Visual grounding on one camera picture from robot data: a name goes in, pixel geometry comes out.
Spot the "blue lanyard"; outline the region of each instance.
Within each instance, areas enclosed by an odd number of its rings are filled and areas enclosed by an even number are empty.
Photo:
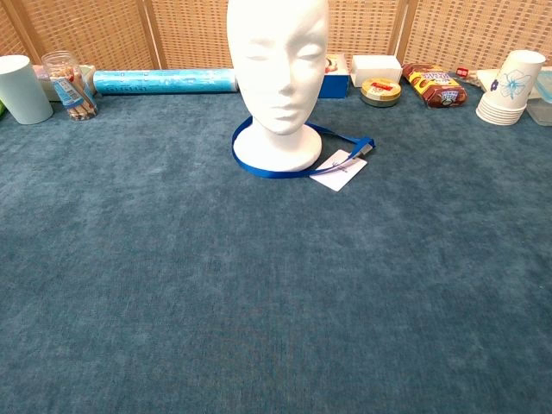
[[[296,179],[299,177],[309,177],[310,175],[327,173],[329,171],[333,171],[339,168],[341,165],[352,160],[353,158],[358,157],[359,155],[367,154],[367,152],[370,151],[372,148],[376,148],[375,142],[370,137],[365,136],[364,138],[354,138],[352,136],[339,135],[330,129],[319,127],[314,123],[308,122],[306,123],[306,125],[313,128],[315,131],[318,132],[318,134],[332,135],[338,138],[342,138],[345,141],[353,142],[354,148],[351,154],[349,155],[349,157],[347,157],[347,159],[345,159],[343,162],[340,162],[337,165],[331,166],[329,168],[324,168],[322,170],[303,170],[303,171],[290,171],[290,172],[263,170],[261,168],[255,168],[254,166],[250,166],[249,164],[246,164],[245,162],[243,162],[238,158],[237,154],[234,151],[234,142],[236,138],[245,128],[251,125],[252,122],[253,122],[253,117],[250,116],[238,127],[238,129],[232,135],[232,155],[234,155],[235,161],[241,166],[241,168],[264,179]]]

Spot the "white tag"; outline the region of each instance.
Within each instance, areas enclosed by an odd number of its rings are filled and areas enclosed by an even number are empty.
[[[329,157],[319,168],[317,168],[317,170],[337,165],[345,161],[347,157],[349,157],[348,152],[338,149],[337,152]],[[320,184],[331,188],[333,191],[340,191],[345,184],[347,184],[356,174],[359,173],[362,168],[366,166],[366,164],[366,161],[360,158],[355,158],[346,162],[342,166],[337,167],[335,171],[311,175],[310,177],[318,181]]]

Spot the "wicker screen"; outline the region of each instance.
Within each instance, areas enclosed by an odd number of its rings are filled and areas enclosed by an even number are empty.
[[[552,58],[551,0],[419,0],[404,62],[500,67],[511,50]]]
[[[329,0],[329,51],[387,53],[399,0]],[[169,68],[230,67],[224,0],[152,0]]]
[[[98,69],[151,69],[135,0],[16,0],[44,50],[67,49]]]
[[[16,30],[9,21],[8,15],[2,5],[0,5],[0,28],[2,28],[2,36],[0,37],[0,55],[26,54],[25,47],[19,40]]]

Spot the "round tin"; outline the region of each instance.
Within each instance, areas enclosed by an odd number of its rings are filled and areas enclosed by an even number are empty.
[[[390,79],[371,78],[362,83],[361,99],[372,106],[393,106],[400,98],[400,85]]]

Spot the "blue carpet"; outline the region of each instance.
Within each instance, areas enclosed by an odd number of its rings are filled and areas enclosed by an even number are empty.
[[[552,129],[467,89],[320,100],[339,193],[238,167],[238,94],[4,115],[0,412],[550,413]]]

